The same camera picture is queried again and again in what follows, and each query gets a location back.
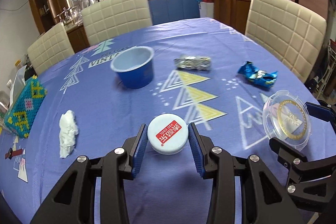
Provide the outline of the cream chair right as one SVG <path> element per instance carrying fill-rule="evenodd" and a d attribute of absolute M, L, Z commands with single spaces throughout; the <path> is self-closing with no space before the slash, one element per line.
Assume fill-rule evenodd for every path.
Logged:
<path fill-rule="evenodd" d="M 290 0 L 251 0 L 245 36 L 277 57 L 304 83 L 317 61 L 326 20 Z"/>

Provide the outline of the cream chair far left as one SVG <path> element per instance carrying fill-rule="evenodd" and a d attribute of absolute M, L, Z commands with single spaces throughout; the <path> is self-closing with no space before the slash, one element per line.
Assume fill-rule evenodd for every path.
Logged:
<path fill-rule="evenodd" d="M 27 54 L 37 76 L 75 54 L 66 29 L 58 23 L 29 46 Z"/>

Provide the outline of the clear round plastic lid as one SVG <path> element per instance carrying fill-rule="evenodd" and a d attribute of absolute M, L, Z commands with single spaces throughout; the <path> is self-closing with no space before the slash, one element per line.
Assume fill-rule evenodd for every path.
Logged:
<path fill-rule="evenodd" d="M 269 139 L 277 138 L 302 151 L 311 135 L 311 119 L 307 107 L 287 90 L 277 91 L 264 103 L 264 131 Z"/>

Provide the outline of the white appliance with red top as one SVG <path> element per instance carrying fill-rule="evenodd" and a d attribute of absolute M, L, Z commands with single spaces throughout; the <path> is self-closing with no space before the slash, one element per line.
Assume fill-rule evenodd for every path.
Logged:
<path fill-rule="evenodd" d="M 201 18 L 214 17 L 214 0 L 197 0 Z"/>

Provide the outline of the blue plastic cup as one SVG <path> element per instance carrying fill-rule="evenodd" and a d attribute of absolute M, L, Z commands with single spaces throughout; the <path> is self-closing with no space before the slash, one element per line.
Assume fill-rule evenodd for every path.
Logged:
<path fill-rule="evenodd" d="M 153 57 L 154 49 L 151 47 L 132 47 L 118 53 L 110 68 L 118 75 L 124 87 L 143 88 L 154 78 Z"/>

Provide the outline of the cream chair middle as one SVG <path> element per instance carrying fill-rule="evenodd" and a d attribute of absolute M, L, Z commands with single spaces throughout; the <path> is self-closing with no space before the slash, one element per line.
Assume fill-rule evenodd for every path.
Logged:
<path fill-rule="evenodd" d="M 153 25 L 148 0 L 103 0 L 81 11 L 90 45 Z"/>

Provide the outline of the cream chair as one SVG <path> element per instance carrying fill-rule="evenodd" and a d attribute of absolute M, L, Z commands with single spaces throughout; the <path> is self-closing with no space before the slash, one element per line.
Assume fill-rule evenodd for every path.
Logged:
<path fill-rule="evenodd" d="M 90 45 L 153 25 L 148 0 L 103 0 L 81 11 Z"/>
<path fill-rule="evenodd" d="M 58 23 L 29 46 L 27 54 L 37 76 L 75 54 L 66 29 Z"/>
<path fill-rule="evenodd" d="M 277 57 L 304 83 L 317 61 L 326 20 L 290 0 L 251 0 L 245 36 Z"/>

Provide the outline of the blue foil candy wrapper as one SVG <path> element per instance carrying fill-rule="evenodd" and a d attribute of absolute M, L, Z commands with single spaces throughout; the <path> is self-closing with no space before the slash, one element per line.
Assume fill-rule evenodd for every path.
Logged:
<path fill-rule="evenodd" d="M 277 81 L 278 71 L 268 73 L 247 61 L 239 68 L 238 74 L 242 75 L 252 85 L 269 90 Z"/>

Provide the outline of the clear glass liquor bottle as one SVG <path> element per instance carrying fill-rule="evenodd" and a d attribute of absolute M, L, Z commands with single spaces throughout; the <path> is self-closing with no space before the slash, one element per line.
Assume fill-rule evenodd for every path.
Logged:
<path fill-rule="evenodd" d="M 10 104 L 10 97 L 7 93 L 4 91 L 0 91 L 0 120 L 1 120 L 1 126 L 3 126 L 3 121 L 5 118 L 6 113 L 9 110 L 9 104 Z"/>

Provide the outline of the white round bottle cap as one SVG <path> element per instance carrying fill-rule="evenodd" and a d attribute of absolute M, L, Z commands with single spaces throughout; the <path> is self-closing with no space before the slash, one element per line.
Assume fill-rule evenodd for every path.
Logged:
<path fill-rule="evenodd" d="M 155 117 L 147 128 L 147 138 L 152 149 L 162 155 L 174 155 L 182 151 L 188 136 L 186 122 L 170 113 Z"/>

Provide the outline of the silver foil wrapper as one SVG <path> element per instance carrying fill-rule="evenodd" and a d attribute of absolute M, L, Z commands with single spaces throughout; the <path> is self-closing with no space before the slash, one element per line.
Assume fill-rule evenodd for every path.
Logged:
<path fill-rule="evenodd" d="M 174 65 L 178 69 L 209 71 L 211 69 L 211 58 L 206 56 L 181 55 L 174 59 Z"/>

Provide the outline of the beaded teal tissue box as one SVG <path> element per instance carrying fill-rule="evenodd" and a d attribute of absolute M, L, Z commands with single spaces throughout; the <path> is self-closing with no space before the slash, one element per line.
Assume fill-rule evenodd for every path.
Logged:
<path fill-rule="evenodd" d="M 3 118 L 5 127 L 20 138 L 28 138 L 47 90 L 36 76 L 25 80 L 26 66 L 15 76 L 10 94 L 10 107 Z"/>

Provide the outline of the blue printed tablecloth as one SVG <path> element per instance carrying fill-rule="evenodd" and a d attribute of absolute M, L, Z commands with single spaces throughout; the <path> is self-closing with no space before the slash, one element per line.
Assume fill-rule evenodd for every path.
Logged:
<path fill-rule="evenodd" d="M 112 54 L 132 47 L 154 49 L 152 82 L 123 87 L 110 68 Z M 209 71 L 178 69 L 181 55 L 211 58 Z M 263 89 L 238 74 L 250 61 L 276 83 Z M 189 19 L 124 34 L 66 59 L 39 76 L 47 95 L 23 148 L 27 180 L 19 178 L 18 157 L 1 159 L 1 195 L 23 223 L 29 223 L 43 199 L 77 156 L 104 156 L 136 134 L 139 126 L 172 113 L 194 122 L 200 133 L 230 153 L 259 154 L 278 178 L 282 167 L 268 146 L 262 122 L 263 99 L 288 90 L 303 102 L 314 98 L 303 83 L 264 48 L 213 19 Z M 60 158 L 59 121 L 72 110 L 79 133 L 72 153 Z"/>

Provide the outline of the blue kitchen cabinets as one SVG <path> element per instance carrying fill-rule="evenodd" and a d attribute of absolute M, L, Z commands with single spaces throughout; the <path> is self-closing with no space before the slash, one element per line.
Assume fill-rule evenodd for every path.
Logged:
<path fill-rule="evenodd" d="M 199 18 L 198 0 L 148 0 L 153 25 Z"/>

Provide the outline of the white tissue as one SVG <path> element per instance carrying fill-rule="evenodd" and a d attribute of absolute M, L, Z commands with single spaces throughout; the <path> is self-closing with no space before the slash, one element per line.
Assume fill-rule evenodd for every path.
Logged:
<path fill-rule="evenodd" d="M 69 156 L 75 148 L 76 136 L 79 133 L 78 126 L 75 121 L 75 113 L 72 110 L 62 114 L 59 121 L 60 133 L 60 158 Z"/>

